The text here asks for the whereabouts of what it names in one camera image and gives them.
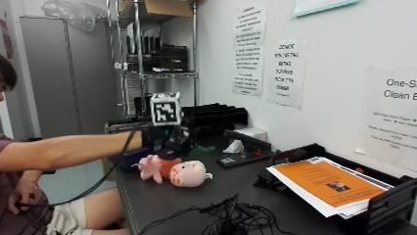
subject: maroon shirt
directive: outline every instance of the maroon shirt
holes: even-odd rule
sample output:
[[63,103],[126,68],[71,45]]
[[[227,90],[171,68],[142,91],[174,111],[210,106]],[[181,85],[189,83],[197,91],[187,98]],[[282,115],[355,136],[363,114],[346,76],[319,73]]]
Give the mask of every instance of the maroon shirt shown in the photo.
[[[13,143],[13,139],[0,134],[0,152]],[[0,234],[2,235],[43,235],[53,218],[54,209],[30,208],[14,215],[9,210],[9,198],[18,186],[22,172],[0,172]],[[43,194],[41,205],[49,204]]]

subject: gray table surface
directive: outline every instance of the gray table surface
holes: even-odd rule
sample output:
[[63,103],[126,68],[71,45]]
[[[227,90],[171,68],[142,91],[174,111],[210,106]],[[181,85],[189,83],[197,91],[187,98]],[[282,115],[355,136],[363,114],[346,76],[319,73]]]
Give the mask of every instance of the gray table surface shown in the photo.
[[[240,203],[258,204],[274,211],[282,230],[298,235],[343,234],[339,230],[339,217],[326,218],[300,198],[288,197],[254,186],[258,173],[267,165],[266,161],[231,169],[223,169],[218,165],[215,160],[222,157],[222,150],[227,144],[227,142],[216,143],[214,153],[183,159],[185,161],[201,160],[207,166],[208,173],[214,174],[214,179],[208,179],[198,188],[175,187],[167,180],[159,185],[153,180],[143,181],[139,172],[126,172],[117,168],[118,187],[133,235],[139,234],[139,231],[154,221],[170,217],[193,206],[208,207],[238,193]],[[167,220],[146,234],[199,235],[212,222],[214,216],[191,211]],[[260,230],[254,230],[251,234],[263,233]],[[264,229],[264,234],[271,234],[270,230]],[[416,234],[417,227],[411,224],[395,232],[395,235]]]

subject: pink stuffed toy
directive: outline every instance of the pink stuffed toy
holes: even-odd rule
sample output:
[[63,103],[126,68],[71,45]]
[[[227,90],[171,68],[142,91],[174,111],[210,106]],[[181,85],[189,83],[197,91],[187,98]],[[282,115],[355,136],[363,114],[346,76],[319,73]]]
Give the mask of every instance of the pink stuffed toy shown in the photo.
[[179,187],[198,187],[212,175],[207,173],[206,165],[201,161],[182,163],[182,159],[165,160],[158,155],[150,155],[141,160],[139,169],[142,179],[154,179],[162,184],[163,179],[170,179]]
[[149,155],[141,160],[139,169],[142,171],[142,179],[154,178],[157,183],[162,184],[163,178],[170,179],[171,168],[183,163],[182,159],[165,160],[158,155]]
[[178,187],[199,187],[212,174],[207,173],[207,167],[201,161],[190,161],[171,168],[171,183]]

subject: shorts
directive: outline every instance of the shorts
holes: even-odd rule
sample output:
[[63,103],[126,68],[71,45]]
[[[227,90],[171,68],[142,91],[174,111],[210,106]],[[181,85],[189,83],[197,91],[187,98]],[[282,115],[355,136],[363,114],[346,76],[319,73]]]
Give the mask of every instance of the shorts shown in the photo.
[[87,207],[85,199],[55,207],[53,221],[49,224],[47,235],[91,235],[93,229],[86,229],[89,224]]

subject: gray door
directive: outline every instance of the gray door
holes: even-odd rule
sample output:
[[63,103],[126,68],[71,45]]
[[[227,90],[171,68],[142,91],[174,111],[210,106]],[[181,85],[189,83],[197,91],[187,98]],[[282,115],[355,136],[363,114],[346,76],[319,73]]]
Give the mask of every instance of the gray door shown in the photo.
[[107,24],[97,22],[93,32],[85,32],[69,25],[69,35],[83,134],[99,134],[105,132],[105,124],[117,119]]
[[22,18],[22,25],[42,137],[81,134],[65,21]]
[[63,20],[22,17],[43,138],[101,134],[117,119],[106,24],[85,32]]

